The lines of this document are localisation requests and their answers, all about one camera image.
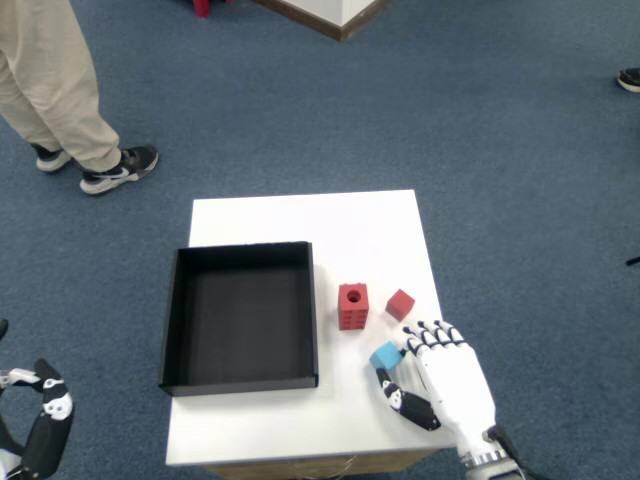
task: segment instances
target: shoe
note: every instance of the shoe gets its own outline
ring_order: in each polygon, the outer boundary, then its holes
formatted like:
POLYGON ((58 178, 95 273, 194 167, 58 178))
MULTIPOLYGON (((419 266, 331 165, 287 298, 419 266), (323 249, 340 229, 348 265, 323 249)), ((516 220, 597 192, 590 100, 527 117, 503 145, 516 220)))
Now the shoe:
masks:
POLYGON ((60 170, 71 160, 71 156, 64 150, 50 152, 40 145, 31 144, 31 146, 38 154, 36 167, 38 167, 40 171, 53 173, 60 170))
POLYGON ((158 151, 152 145, 122 150, 120 163, 106 172, 82 172, 80 188, 89 195, 108 192, 126 182, 149 175, 158 163, 158 151))
POLYGON ((633 93, 640 93, 640 68, 627 68, 618 72, 618 83, 633 93))

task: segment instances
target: black tray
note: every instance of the black tray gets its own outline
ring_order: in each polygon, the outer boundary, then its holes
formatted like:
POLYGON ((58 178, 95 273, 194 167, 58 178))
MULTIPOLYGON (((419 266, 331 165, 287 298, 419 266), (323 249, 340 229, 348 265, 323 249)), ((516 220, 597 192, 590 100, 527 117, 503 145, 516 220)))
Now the black tray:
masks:
POLYGON ((173 396, 318 386, 307 242, 176 252, 160 387, 173 396))

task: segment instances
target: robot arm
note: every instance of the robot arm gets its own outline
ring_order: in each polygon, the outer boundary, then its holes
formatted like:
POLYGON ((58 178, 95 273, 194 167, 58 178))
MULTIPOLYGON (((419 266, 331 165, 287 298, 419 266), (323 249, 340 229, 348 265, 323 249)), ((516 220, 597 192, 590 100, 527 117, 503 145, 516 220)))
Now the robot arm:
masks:
POLYGON ((429 401, 404 392, 384 369, 378 380, 391 407, 427 430, 442 424, 456 437, 467 480, 549 480, 519 459, 504 429, 495 422, 495 404, 474 349, 443 321, 405 327, 406 349, 429 401))
MULTIPOLYGON (((6 325, 0 323, 0 338, 6 325)), ((0 418, 0 473, 11 480, 49 478, 58 469, 73 422, 73 400, 60 374, 40 359, 35 371, 0 372, 0 395, 8 386, 29 386, 42 394, 38 412, 24 447, 18 444, 0 418)))

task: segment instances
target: red object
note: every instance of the red object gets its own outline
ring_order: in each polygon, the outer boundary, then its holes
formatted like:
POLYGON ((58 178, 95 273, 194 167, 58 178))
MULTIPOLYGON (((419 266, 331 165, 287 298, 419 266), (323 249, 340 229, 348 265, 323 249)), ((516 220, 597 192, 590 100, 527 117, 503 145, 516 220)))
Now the red object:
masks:
POLYGON ((209 0, 193 0, 193 8, 199 17, 209 16, 209 0))
POLYGON ((398 290, 387 302, 387 312, 401 322, 411 311, 416 301, 402 290, 398 290))
POLYGON ((361 330, 367 323, 369 297, 364 283, 340 285, 338 292, 338 320, 340 330, 361 330))

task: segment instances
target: blue cube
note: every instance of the blue cube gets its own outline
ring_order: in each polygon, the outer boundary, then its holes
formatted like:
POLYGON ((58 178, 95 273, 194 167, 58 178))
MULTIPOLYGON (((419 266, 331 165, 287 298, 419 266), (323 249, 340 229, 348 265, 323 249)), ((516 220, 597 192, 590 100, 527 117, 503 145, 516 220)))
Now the blue cube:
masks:
POLYGON ((369 358, 375 369, 384 368, 391 371, 402 361, 402 355, 392 342, 387 342, 378 348, 369 358))

